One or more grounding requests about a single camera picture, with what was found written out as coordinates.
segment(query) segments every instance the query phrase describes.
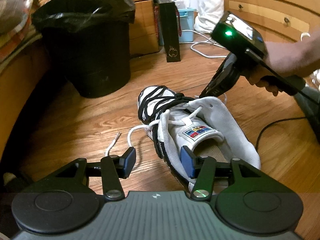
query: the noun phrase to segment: device handle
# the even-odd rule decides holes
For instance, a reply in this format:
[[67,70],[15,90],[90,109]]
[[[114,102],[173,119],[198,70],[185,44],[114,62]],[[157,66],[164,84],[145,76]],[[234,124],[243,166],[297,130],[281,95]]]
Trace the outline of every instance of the device handle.
[[[261,79],[267,81],[269,85],[277,86],[280,90],[287,93],[289,96],[294,96],[297,93],[294,88],[282,82],[275,76],[264,76]],[[286,77],[285,79],[299,90],[303,89],[306,85],[306,81],[303,78],[298,77],[297,75],[292,75]]]

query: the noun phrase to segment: person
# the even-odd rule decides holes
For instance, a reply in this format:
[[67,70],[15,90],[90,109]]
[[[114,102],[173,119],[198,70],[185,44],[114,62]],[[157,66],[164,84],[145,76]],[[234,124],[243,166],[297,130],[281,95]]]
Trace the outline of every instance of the person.
[[[320,30],[296,43],[266,42],[266,47],[268,55],[264,59],[265,63],[283,77],[306,77],[320,68]],[[247,80],[251,85],[265,87],[268,92],[277,96],[279,89],[261,80],[267,75],[272,73],[259,65],[250,72]]]

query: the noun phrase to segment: gray ribbed panel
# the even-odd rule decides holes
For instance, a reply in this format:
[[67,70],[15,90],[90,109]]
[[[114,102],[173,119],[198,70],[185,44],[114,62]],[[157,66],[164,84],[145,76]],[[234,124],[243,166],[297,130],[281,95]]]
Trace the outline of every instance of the gray ribbed panel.
[[14,240],[298,240],[292,232],[256,237],[223,224],[207,203],[188,199],[183,191],[132,191],[125,200],[106,203],[89,225],[59,236],[21,232]]

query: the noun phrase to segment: handheld device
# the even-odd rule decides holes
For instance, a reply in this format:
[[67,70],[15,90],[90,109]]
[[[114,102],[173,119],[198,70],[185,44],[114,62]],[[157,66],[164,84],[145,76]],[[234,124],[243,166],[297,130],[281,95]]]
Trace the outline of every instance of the handheld device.
[[230,53],[202,91],[200,98],[222,95],[236,84],[240,76],[246,76],[258,64],[276,75],[265,76],[262,79],[270,85],[276,85],[290,96],[305,87],[306,83],[303,78],[296,75],[282,78],[263,62],[268,52],[261,34],[232,12],[224,13],[212,31],[211,37]]
[[[184,148],[184,167],[197,178],[184,191],[138,192],[125,197],[119,178],[136,160],[133,147],[97,163],[78,158],[18,193],[12,213],[21,231],[14,240],[299,240],[299,196],[245,161],[219,163]],[[101,177],[103,195],[88,187]],[[229,187],[212,195],[215,177]]]

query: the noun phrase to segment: black shoelace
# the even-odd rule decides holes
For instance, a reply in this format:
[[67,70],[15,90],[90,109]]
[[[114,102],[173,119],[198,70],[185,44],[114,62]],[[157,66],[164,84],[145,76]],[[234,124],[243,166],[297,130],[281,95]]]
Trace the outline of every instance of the black shoelace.
[[[144,124],[149,124],[151,121],[156,119],[156,116],[159,116],[164,113],[167,109],[172,108],[173,106],[176,106],[178,104],[181,103],[188,103],[189,101],[195,100],[194,98],[191,97],[186,97],[183,93],[175,93],[174,96],[159,96],[162,93],[164,93],[164,91],[168,89],[166,86],[158,86],[157,88],[155,88],[152,92],[150,92],[140,103],[140,107],[138,109],[138,118],[144,123]],[[152,115],[148,115],[148,104],[155,100],[155,99],[161,99],[160,101],[158,101],[154,107],[153,113]],[[172,101],[170,101],[169,103],[158,107],[160,104],[169,101],[173,99]]]

